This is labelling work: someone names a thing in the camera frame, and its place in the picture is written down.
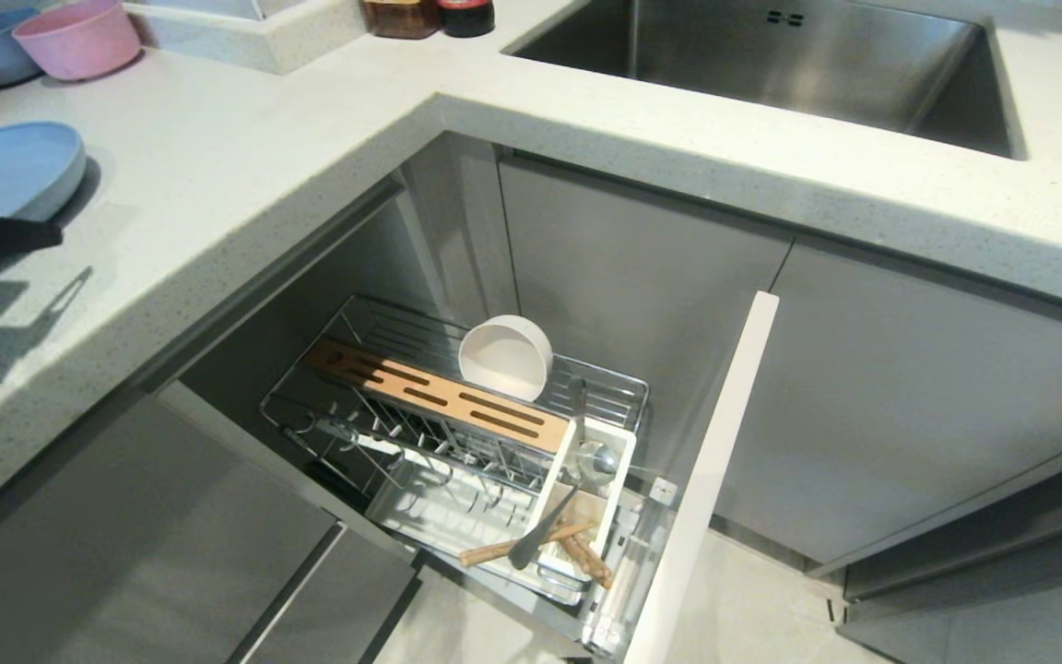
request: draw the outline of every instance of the pull-out drawer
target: pull-out drawer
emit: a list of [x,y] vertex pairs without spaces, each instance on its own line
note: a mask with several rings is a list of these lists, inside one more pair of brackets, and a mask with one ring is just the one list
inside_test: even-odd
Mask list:
[[118,395],[0,492],[0,663],[224,661],[333,522]]
[[[443,550],[432,549],[431,554],[448,566],[457,567],[468,579],[469,588],[478,589],[481,596],[518,606],[598,656],[641,663],[665,660],[776,308],[778,299],[774,295],[764,291],[755,294],[725,378],[714,395],[710,423],[699,441],[690,474],[641,482],[637,486],[639,491],[622,492],[611,543],[604,551],[606,562],[614,568],[611,589],[590,583],[582,601],[565,608],[492,572],[460,567]],[[228,419],[188,382],[170,382],[161,388],[158,398],[210,437],[339,516],[361,537],[388,547],[400,559],[412,556],[410,550],[417,543],[376,524],[373,518],[381,520],[378,510],[357,508],[326,491],[319,479],[271,450],[260,438]]]

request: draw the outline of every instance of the cabinet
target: cabinet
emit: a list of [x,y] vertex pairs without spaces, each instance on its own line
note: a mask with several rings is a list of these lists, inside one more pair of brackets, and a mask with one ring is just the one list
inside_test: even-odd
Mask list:
[[716,511],[838,567],[1062,471],[1062,311],[798,240]]
[[416,590],[415,569],[349,528],[316,554],[315,566],[296,591],[267,617],[269,629],[245,639],[252,644],[241,661],[358,664],[383,646],[391,631],[388,619],[408,606]]
[[[118,396],[0,494],[0,663],[227,661],[345,549],[340,530],[155,401]],[[341,633],[329,622],[354,601],[359,642],[324,661],[357,661],[412,577],[359,560],[373,592],[328,597],[324,616]]]
[[[754,239],[741,232],[746,222],[729,215],[706,215],[696,206],[658,206],[632,192],[620,197],[627,206],[615,205],[603,214],[579,207],[579,214],[564,219],[517,218],[518,209],[528,209],[519,207],[518,200],[544,203],[562,198],[563,205],[553,209],[566,210],[585,197],[565,186],[527,190],[526,198],[517,199],[520,184],[507,167],[498,166],[490,147],[481,149],[461,137],[435,140],[267,269],[226,311],[207,317],[193,338],[169,350],[142,386],[209,437],[338,516],[372,546],[389,551],[423,547],[424,560],[435,558],[438,566],[455,568],[461,583],[485,600],[503,605],[507,612],[526,613],[603,659],[662,661],[778,308],[776,297],[758,290],[775,276],[788,239],[778,233],[758,233]],[[480,173],[487,177],[473,176]],[[493,218],[502,206],[472,205],[463,199],[491,184],[489,200],[500,200],[498,175],[511,220],[509,240],[507,223],[500,215]],[[606,201],[599,189],[593,191],[589,200],[602,206]],[[675,239],[680,245],[667,244]],[[544,253],[556,244],[560,256]],[[484,255],[495,249],[501,256]],[[690,261],[692,255],[700,261]],[[655,256],[661,256],[657,263]],[[589,307],[587,311],[560,311],[548,299],[536,299],[536,289],[542,287],[539,293],[551,297],[547,287],[562,283],[538,277],[545,276],[544,270],[568,268],[560,257],[590,266],[587,274],[560,275],[589,282],[583,297],[561,300],[569,307]],[[700,272],[691,266],[713,268]],[[724,289],[722,277],[734,274],[747,277],[734,289]],[[507,293],[513,295],[515,287],[519,302],[509,303]],[[599,290],[605,289],[602,302]],[[341,318],[332,314],[350,294],[357,295],[355,302],[392,303],[372,308],[370,320],[399,320],[409,327],[388,336],[393,343],[378,353],[397,353],[400,346],[399,357],[409,361],[418,362],[421,356],[406,356],[404,348],[412,350],[427,331],[410,326],[414,319],[427,324],[426,314],[434,314],[440,320],[431,326],[459,335],[458,324],[476,324],[481,316],[521,304],[524,314],[548,329],[556,352],[626,374],[645,368],[646,378],[653,381],[646,415],[650,423],[638,429],[636,449],[653,449],[646,457],[650,472],[643,472],[636,483],[627,482],[627,491],[618,496],[612,518],[616,534],[605,551],[615,568],[607,592],[581,581],[563,586],[568,599],[553,601],[531,590],[543,591],[543,584],[513,583],[510,573],[500,568],[460,566],[460,547],[452,550],[460,542],[456,533],[490,538],[493,530],[487,529],[498,522],[494,514],[504,517],[504,528],[514,517],[514,510],[507,510],[501,500],[524,495],[538,499],[536,491],[542,489],[467,486],[475,475],[461,465],[466,463],[462,458],[450,459],[457,465],[448,464],[435,457],[442,454],[440,446],[429,455],[413,449],[411,442],[389,440],[395,437],[391,431],[404,428],[378,426],[381,413],[393,422],[399,416],[382,409],[359,411],[357,404],[365,403],[365,396],[343,394],[346,388],[325,390],[332,382],[295,365],[311,342],[331,329],[328,323],[346,323],[345,311]],[[370,345],[375,333],[366,329],[374,328],[363,328],[354,339]],[[674,329],[682,344],[671,344]],[[732,343],[724,344],[725,339]],[[675,357],[666,361],[671,352]],[[451,363],[456,354],[438,355],[442,357]],[[278,381],[287,371],[288,386],[297,392],[276,390],[286,384]],[[290,408],[295,419],[282,410]],[[269,409],[286,415],[271,422]],[[336,422],[332,413],[359,416],[357,422],[371,423],[373,435],[328,425]],[[388,447],[396,443],[407,446]],[[433,482],[431,473],[439,463],[453,474]],[[417,473],[421,478],[412,479]],[[658,476],[662,482],[653,486]],[[413,495],[425,500],[421,505],[395,499],[391,487],[408,491],[409,482],[415,482],[410,484],[416,489]],[[674,492],[681,499],[674,499]],[[439,504],[429,507],[432,499]],[[440,510],[435,518],[433,508]],[[438,527],[448,537],[429,537]],[[499,534],[504,537],[472,546],[501,542],[511,533]],[[531,575],[535,571],[528,567]],[[561,584],[549,575],[541,577],[544,584]],[[320,634],[307,632],[306,622],[292,624],[290,633],[294,629],[301,630],[298,640],[322,646]],[[266,647],[273,648],[264,657],[276,659],[284,652],[277,647],[292,651],[301,646],[298,640],[274,645],[270,634]]]
[[633,462],[686,476],[751,300],[788,233],[526,158],[500,166],[520,313],[558,353],[650,384]]
[[852,605],[843,637],[939,664],[1062,664],[1062,537]]

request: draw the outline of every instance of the floor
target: floor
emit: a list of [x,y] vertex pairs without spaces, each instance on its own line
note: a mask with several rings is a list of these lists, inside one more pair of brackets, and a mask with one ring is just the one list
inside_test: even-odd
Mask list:
[[[586,652],[547,627],[527,627],[425,571],[376,663],[548,664]],[[807,579],[708,531],[696,583],[667,661],[674,664],[888,664],[835,633],[826,608],[838,588]]]

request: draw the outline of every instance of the pink bowl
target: pink bowl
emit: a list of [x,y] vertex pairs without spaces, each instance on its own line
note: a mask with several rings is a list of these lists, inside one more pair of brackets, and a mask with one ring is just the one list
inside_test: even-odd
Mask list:
[[108,73],[142,51],[121,0],[85,0],[31,18],[12,33],[52,79]]

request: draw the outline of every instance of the kitchen countertop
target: kitchen countertop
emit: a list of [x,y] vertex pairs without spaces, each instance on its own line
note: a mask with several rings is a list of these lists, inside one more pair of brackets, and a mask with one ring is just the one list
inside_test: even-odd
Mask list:
[[363,37],[286,76],[148,50],[0,91],[85,138],[59,249],[0,268],[0,487],[258,270],[440,132],[538,152],[1062,299],[1062,13],[881,4],[990,27],[1025,160],[516,59],[577,0],[497,0],[483,38]]

